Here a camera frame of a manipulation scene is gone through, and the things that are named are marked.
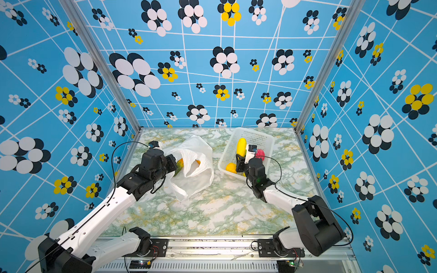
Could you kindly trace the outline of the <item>yellow fruit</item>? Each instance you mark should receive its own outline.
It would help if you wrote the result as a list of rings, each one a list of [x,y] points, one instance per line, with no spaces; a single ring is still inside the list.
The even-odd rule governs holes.
[[[229,164],[226,166],[225,170],[228,171],[228,172],[231,172],[231,173],[236,174],[236,173],[237,173],[237,172],[236,172],[236,164],[235,164],[235,163],[229,163]]]

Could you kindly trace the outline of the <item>pink round fruit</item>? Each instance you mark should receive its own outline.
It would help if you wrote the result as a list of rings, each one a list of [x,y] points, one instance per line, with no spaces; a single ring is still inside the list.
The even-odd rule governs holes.
[[[258,149],[256,152],[256,158],[259,158],[262,161],[264,161],[265,160],[265,151],[262,149]]]

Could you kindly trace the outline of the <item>yellow banana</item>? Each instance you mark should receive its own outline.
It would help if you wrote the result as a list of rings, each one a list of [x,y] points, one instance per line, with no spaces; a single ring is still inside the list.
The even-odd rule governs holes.
[[[238,143],[237,143],[237,150],[236,150],[236,154],[239,155],[240,157],[245,157],[246,156],[246,146],[247,146],[247,141],[245,138],[240,138]]]

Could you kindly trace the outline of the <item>white plastic bag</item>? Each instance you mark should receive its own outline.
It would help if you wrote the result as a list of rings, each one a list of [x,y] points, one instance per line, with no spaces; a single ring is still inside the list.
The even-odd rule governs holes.
[[[172,154],[183,170],[170,175],[169,185],[178,201],[186,201],[207,189],[214,180],[213,150],[201,137],[193,135],[182,144],[164,149],[165,155]]]

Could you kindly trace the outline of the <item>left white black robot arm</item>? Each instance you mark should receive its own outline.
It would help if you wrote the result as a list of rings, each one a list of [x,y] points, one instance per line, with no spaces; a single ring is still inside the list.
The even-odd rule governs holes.
[[[158,190],[156,183],[165,181],[176,169],[173,155],[165,155],[158,148],[147,150],[141,164],[126,174],[93,212],[56,239],[49,237],[39,244],[37,266],[41,272],[94,273],[128,254],[156,257],[159,250],[152,246],[150,234],[139,227],[96,248],[92,245],[122,212],[146,193]]]

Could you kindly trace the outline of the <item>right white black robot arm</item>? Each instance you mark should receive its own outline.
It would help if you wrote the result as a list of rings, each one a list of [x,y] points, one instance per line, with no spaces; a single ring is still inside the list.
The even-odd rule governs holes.
[[[296,248],[305,248],[318,257],[346,236],[320,196],[293,196],[281,191],[277,183],[266,176],[262,159],[247,160],[237,154],[236,172],[245,174],[246,184],[256,198],[293,215],[296,230],[285,227],[273,234],[276,255],[286,257]]]

